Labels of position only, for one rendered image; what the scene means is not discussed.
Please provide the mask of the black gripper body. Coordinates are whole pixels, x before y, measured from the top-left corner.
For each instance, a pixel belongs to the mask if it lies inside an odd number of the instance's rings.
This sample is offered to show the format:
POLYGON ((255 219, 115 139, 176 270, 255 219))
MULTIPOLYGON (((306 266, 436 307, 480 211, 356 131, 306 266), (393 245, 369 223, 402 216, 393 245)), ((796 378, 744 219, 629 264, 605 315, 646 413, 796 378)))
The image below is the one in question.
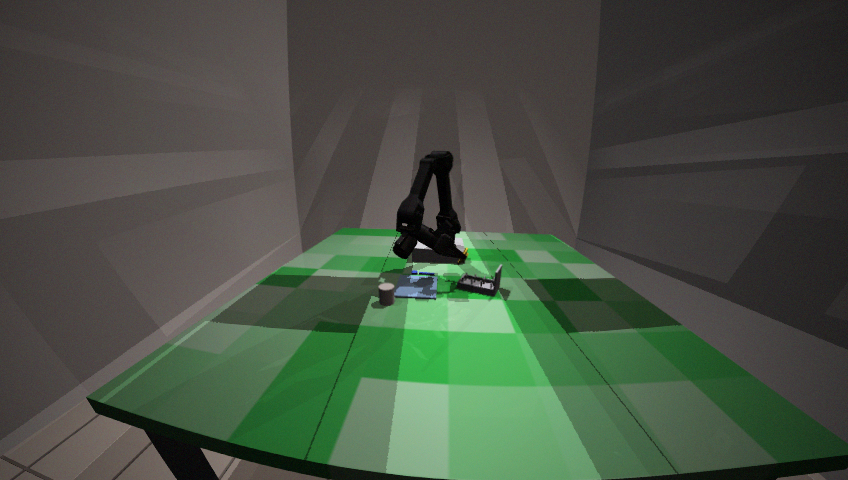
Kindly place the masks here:
POLYGON ((450 242, 450 236, 447 234, 441 234, 438 239, 432 234, 431 231, 434 232, 432 228, 427 227, 423 232, 419 242, 433 249, 437 254, 442 255, 448 243, 450 242))

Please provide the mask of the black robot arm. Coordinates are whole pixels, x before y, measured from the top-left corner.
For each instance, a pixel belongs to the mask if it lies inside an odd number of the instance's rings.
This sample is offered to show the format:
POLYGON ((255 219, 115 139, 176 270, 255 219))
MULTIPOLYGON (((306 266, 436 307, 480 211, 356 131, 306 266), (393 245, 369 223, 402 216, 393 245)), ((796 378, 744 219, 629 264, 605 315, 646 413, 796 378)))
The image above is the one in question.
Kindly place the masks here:
POLYGON ((432 234, 439 239, 441 234, 447 234, 452 238, 455 247, 455 234, 461 231, 461 225, 457 213, 452 207, 450 171, 452 169, 453 156, 449 151, 432 151, 419 162, 419 169, 415 177, 410 193, 405 198, 398 211, 396 231, 401 236, 396 240, 393 252, 402 259, 408 259, 417 245, 417 241, 427 228, 422 224, 424 205, 423 201, 432 179, 436 176, 440 212, 436 216, 437 229, 432 234), (403 226, 402 223, 408 224, 403 226))

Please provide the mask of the dark grey cylinder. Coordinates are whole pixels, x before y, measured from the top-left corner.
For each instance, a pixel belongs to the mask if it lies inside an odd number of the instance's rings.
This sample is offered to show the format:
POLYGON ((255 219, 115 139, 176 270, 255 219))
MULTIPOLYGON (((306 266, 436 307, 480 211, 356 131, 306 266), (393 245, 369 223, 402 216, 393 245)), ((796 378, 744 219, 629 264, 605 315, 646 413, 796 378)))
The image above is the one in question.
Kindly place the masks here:
POLYGON ((394 286, 392 284, 379 285, 379 301, 383 306, 391 306, 394 303, 394 286))

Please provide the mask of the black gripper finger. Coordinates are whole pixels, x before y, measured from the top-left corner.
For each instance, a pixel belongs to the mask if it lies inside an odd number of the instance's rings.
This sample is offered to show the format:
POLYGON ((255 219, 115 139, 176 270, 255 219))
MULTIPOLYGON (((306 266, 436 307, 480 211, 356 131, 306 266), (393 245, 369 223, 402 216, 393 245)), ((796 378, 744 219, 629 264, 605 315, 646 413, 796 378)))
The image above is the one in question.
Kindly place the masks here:
POLYGON ((442 256, 460 258, 460 259, 466 259, 467 258, 467 256, 464 253, 462 253, 457 247, 454 246, 452 238, 451 238, 450 242, 448 243, 448 245, 447 245, 445 251, 443 252, 442 256))

